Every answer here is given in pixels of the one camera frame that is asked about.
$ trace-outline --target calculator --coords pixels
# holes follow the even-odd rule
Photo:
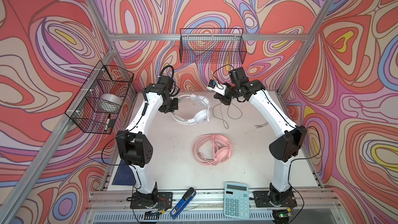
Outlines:
[[[241,183],[225,183],[224,215],[243,220],[249,219],[249,186]]]

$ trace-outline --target blue stapler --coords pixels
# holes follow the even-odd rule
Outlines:
[[[181,211],[188,205],[188,203],[195,197],[196,191],[194,188],[189,188],[184,196],[182,196],[181,200],[177,203],[177,205],[170,212],[170,215],[173,219],[177,218],[177,216],[181,213]]]

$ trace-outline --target black wire basket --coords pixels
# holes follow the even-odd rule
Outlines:
[[[65,114],[83,132],[111,134],[133,78],[134,74],[124,68],[102,64],[82,101]]]
[[[242,65],[246,45],[242,28],[181,28],[181,63]]]

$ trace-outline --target pink headphones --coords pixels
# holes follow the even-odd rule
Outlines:
[[[206,142],[210,141],[213,146],[213,159],[206,159],[199,148]],[[231,157],[231,147],[234,147],[229,140],[218,134],[210,134],[199,137],[192,147],[192,154],[195,160],[202,165],[214,165],[223,163]]]

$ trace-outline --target colorful patterned wall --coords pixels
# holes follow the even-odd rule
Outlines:
[[[0,204],[106,52],[84,0],[0,0]],[[129,95],[115,130],[130,103]],[[72,126],[13,223],[76,223],[112,137]]]
[[[337,0],[283,95],[353,223],[398,223],[397,16],[398,0]]]
[[[179,33],[180,28],[241,27],[245,33],[307,33],[324,0],[97,0],[113,33]],[[182,90],[205,90],[216,65],[181,64],[179,42],[121,41],[116,47],[141,90],[162,67],[176,68]],[[248,41],[244,69],[276,89],[301,42]],[[229,67],[217,77],[229,82]]]

